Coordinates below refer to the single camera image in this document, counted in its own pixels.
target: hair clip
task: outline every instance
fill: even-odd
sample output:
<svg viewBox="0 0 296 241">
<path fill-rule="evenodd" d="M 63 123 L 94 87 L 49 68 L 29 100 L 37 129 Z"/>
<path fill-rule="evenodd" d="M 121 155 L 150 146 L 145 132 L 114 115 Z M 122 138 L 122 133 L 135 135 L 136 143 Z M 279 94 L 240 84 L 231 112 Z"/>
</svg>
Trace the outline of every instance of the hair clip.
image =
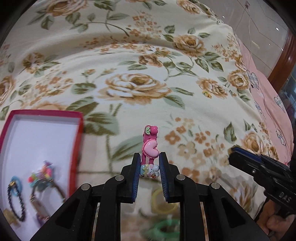
<svg viewBox="0 0 296 241">
<path fill-rule="evenodd" d="M 44 161 L 44 165 L 42 166 L 41 170 L 37 173 L 32 173 L 32 175 L 28 178 L 28 182 L 30 186 L 33 187 L 36 182 L 41 179 L 45 180 L 52 180 L 53 179 L 53 166 L 52 163 L 48 161 Z M 38 182 L 37 191 L 42 192 L 46 187 L 49 186 L 49 182 L 43 181 Z"/>
<path fill-rule="evenodd" d="M 21 192 L 22 192 L 22 184 L 21 181 L 19 180 L 18 177 L 13 176 L 10 180 L 10 183 L 8 184 L 8 188 L 7 188 L 7 195 L 8 195 L 8 202 L 9 202 L 9 206 L 11 208 L 11 211 L 13 212 L 13 214 L 15 215 L 15 217 L 20 220 L 21 222 L 23 222 L 26 218 L 26 213 L 25 213 L 25 206 L 24 203 L 22 201 L 22 197 L 21 197 Z M 15 212 L 15 209 L 13 208 L 12 205 L 12 201 L 11 201 L 11 193 L 14 196 L 17 196 L 20 200 L 20 205 L 22 208 L 22 215 L 18 216 Z"/>
<path fill-rule="evenodd" d="M 38 181 L 36 181 L 32 187 L 32 193 L 30 195 L 30 202 L 37 212 L 36 218 L 37 218 L 37 221 L 40 224 L 40 226 L 42 226 L 44 224 L 44 222 L 46 222 L 50 218 L 50 215 L 47 213 L 45 207 L 41 204 L 41 202 L 35 196 L 35 190 L 41 183 L 42 184 L 46 183 L 47 184 L 46 187 L 51 186 L 53 188 L 56 188 L 62 198 L 62 203 L 64 203 L 66 200 L 64 192 L 54 182 L 53 179 L 42 178 L 42 179 L 39 179 Z"/>
<path fill-rule="evenodd" d="M 143 133 L 143 146 L 140 169 L 140 175 L 142 177 L 156 178 L 159 176 L 159 166 L 154 165 L 154 159 L 159 156 L 159 151 L 156 149 L 157 133 L 157 126 L 145 126 Z M 149 158 L 148 164 L 146 164 L 146 157 Z"/>
<path fill-rule="evenodd" d="M 13 214 L 13 212 L 8 210 L 7 208 L 3 210 L 3 215 L 7 220 L 7 222 L 9 223 L 9 225 L 14 224 L 17 227 L 20 225 L 19 222 L 17 221 L 17 218 Z"/>
</svg>

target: black gripper frame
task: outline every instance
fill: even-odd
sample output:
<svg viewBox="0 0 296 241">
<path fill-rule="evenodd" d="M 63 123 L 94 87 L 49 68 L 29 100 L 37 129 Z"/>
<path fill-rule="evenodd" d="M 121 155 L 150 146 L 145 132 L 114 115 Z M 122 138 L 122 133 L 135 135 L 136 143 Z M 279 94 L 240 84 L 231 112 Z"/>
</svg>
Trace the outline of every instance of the black gripper frame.
<svg viewBox="0 0 296 241">
<path fill-rule="evenodd" d="M 270 241 L 244 209 L 217 183 L 209 186 L 178 176 L 165 152 L 159 155 L 163 192 L 168 203 L 180 203 L 180 241 L 205 241 L 202 202 L 210 241 Z"/>
</svg>

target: colorful hair clip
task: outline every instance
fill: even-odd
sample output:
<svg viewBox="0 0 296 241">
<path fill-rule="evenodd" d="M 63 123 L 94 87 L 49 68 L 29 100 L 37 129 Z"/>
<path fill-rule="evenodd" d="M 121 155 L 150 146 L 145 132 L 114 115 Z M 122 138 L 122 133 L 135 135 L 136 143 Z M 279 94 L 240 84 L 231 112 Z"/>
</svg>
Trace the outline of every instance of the colorful hair clip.
<svg viewBox="0 0 296 241">
<path fill-rule="evenodd" d="M 50 218 L 50 215 L 47 213 L 46 208 L 41 204 L 41 202 L 35 196 L 35 189 L 39 186 L 40 183 L 47 183 L 48 185 L 46 187 L 50 186 L 51 188 L 55 188 L 59 192 L 59 194 L 62 198 L 62 203 L 64 203 L 66 201 L 66 197 L 65 197 L 64 192 L 54 182 L 53 179 L 42 178 L 42 179 L 39 179 L 38 181 L 35 182 L 35 184 L 32 187 L 32 193 L 30 195 L 30 202 L 31 202 L 33 208 L 36 210 L 36 219 L 37 219 L 39 225 L 42 226 L 44 224 L 44 222 L 46 222 Z"/>
<path fill-rule="evenodd" d="M 46 187 L 49 186 L 49 180 L 53 179 L 53 166 L 52 163 L 48 161 L 44 161 L 44 165 L 42 166 L 39 172 L 33 172 L 32 175 L 28 178 L 28 182 L 30 186 L 33 187 L 36 182 L 38 182 L 37 191 L 42 192 Z"/>
<path fill-rule="evenodd" d="M 157 133 L 157 126 L 145 126 L 143 133 L 143 146 L 140 169 L 140 175 L 142 177 L 156 178 L 159 176 L 159 166 L 154 165 L 154 159 L 159 156 L 159 151 L 156 149 Z M 148 164 L 146 164 L 146 157 L 149 158 Z"/>
</svg>

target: floral bedsheet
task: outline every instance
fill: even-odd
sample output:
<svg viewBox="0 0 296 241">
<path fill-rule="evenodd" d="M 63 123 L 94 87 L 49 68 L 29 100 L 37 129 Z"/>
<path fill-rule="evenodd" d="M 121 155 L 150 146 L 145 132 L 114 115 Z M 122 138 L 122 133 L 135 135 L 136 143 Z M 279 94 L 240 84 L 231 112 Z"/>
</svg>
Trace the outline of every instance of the floral bedsheet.
<svg viewBox="0 0 296 241">
<path fill-rule="evenodd" d="M 38 0 L 0 50 L 0 119 L 13 109 L 80 111 L 78 186 L 98 185 L 158 149 L 194 181 L 220 183 L 254 217 L 263 191 L 231 167 L 233 145 L 277 157 L 233 30 L 196 0 Z M 177 240 L 178 204 L 141 178 L 122 205 L 122 240 Z"/>
</svg>

